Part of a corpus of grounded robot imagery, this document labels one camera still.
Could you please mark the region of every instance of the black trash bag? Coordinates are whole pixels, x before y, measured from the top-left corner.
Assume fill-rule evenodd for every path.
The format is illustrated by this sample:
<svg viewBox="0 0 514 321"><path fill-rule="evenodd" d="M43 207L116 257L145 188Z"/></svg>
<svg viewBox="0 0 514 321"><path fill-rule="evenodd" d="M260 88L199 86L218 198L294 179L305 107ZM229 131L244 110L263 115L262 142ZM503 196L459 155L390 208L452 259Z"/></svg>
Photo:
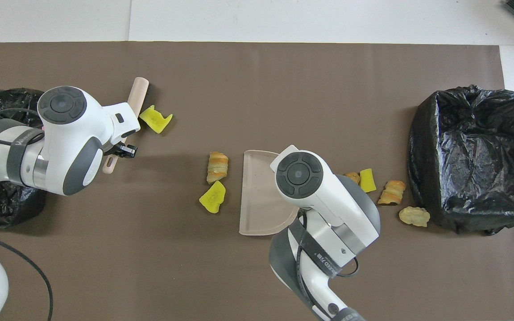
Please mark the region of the black trash bag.
<svg viewBox="0 0 514 321"><path fill-rule="evenodd" d="M42 91L32 89L0 90L0 110L28 108L37 111L37 101ZM37 115L27 112L7 112L1 117L12 118L28 126L42 125ZM37 216L45 206L46 191L16 185L9 181L0 183L0 228L9 227Z"/></svg>
<svg viewBox="0 0 514 321"><path fill-rule="evenodd" d="M456 233L514 227L514 91L475 85L436 91L408 142L416 203Z"/></svg>

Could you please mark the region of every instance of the yellow food piece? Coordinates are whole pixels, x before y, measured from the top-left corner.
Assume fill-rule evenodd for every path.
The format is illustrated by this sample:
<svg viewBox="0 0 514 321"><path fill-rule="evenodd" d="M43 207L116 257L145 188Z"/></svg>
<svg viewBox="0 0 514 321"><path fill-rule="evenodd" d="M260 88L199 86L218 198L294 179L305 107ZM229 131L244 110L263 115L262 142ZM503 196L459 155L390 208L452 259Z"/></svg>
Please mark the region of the yellow food piece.
<svg viewBox="0 0 514 321"><path fill-rule="evenodd" d="M389 181L386 183L384 191L382 191L378 204L400 204L405 190L406 184L403 181Z"/></svg>
<svg viewBox="0 0 514 321"><path fill-rule="evenodd" d="M229 158L220 152L211 152L210 159L207 162L207 177L208 184L218 181L227 176L227 162Z"/></svg>
<svg viewBox="0 0 514 321"><path fill-rule="evenodd" d="M361 171L361 189L365 191L365 193L376 190L376 184L374 184L374 177L372 176L372 169Z"/></svg>
<svg viewBox="0 0 514 321"><path fill-rule="evenodd" d="M357 172L345 173L344 176L346 176L349 179L353 180L356 184L359 184L361 182L361 177L360 177L360 175L358 175Z"/></svg>
<svg viewBox="0 0 514 321"><path fill-rule="evenodd" d="M208 191L199 198L199 202L207 209L209 213L216 214L220 211L220 204L225 199L225 186L216 181Z"/></svg>
<svg viewBox="0 0 514 321"><path fill-rule="evenodd" d="M168 115L166 118L162 116L157 110L153 108L153 105L143 111L140 116L138 116L141 120L144 120L146 124L152 130L154 130L157 134L160 134L164 128L166 128L167 124L169 124L170 120L174 114Z"/></svg>
<svg viewBox="0 0 514 321"><path fill-rule="evenodd" d="M401 210L398 215L402 222L415 226L428 227L428 221L430 220L430 213L426 209L422 209L422 207L408 206Z"/></svg>

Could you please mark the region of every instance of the brush handle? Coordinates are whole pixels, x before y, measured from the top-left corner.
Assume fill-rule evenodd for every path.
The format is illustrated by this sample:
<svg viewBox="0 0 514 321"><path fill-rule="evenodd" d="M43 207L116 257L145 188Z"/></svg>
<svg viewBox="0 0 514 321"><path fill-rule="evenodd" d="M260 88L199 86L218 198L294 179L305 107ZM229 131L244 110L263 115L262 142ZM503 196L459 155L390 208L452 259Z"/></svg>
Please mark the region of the brush handle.
<svg viewBox="0 0 514 321"><path fill-rule="evenodd" d="M134 111L136 117L140 114L142 109L142 104L144 104L144 97L146 96L146 92L148 91L149 81L142 77L136 77L134 79L134 84L132 85L132 89L130 90L130 95L128 96L128 104L130 108ZM126 138L121 140L122 143L126 142ZM114 167L116 166L116 162L118 162L118 156L116 155L108 155L106 157L106 162L102 167L103 173L112 173L114 171Z"/></svg>

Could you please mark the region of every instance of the croissant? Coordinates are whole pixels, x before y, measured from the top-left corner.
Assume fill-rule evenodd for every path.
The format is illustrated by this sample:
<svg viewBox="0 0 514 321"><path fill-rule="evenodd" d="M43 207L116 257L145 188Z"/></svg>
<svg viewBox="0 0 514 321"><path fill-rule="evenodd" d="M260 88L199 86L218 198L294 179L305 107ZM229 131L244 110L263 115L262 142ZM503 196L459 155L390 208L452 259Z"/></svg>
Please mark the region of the croissant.
<svg viewBox="0 0 514 321"><path fill-rule="evenodd" d="M211 152L207 163L207 182L212 184L215 181L227 176L227 162L229 158L220 152Z"/></svg>
<svg viewBox="0 0 514 321"><path fill-rule="evenodd" d="M406 184L403 181L389 181L378 200L378 204L400 204L402 195L406 190Z"/></svg>

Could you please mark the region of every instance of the brown paper sheet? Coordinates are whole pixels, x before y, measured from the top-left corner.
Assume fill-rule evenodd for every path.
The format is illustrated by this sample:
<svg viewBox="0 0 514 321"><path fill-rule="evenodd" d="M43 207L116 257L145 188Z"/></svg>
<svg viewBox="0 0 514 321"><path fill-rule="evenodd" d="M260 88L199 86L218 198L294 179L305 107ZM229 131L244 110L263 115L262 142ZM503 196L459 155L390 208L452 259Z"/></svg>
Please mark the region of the brown paper sheet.
<svg viewBox="0 0 514 321"><path fill-rule="evenodd" d="M56 321L314 320L271 272L270 236L237 231L243 152L290 144L335 173L372 168L378 191L407 181L415 107L435 90L504 87L498 47L299 43L0 43L0 89L72 85L103 105L149 79L145 105L174 118L128 139L137 157L0 239L49 276ZM198 198L207 155L230 157L218 215ZM369 321L514 320L514 228L455 235L403 224L380 206L382 234L360 272L330 282ZM46 317L43 282L0 249L10 293L0 321Z"/></svg>

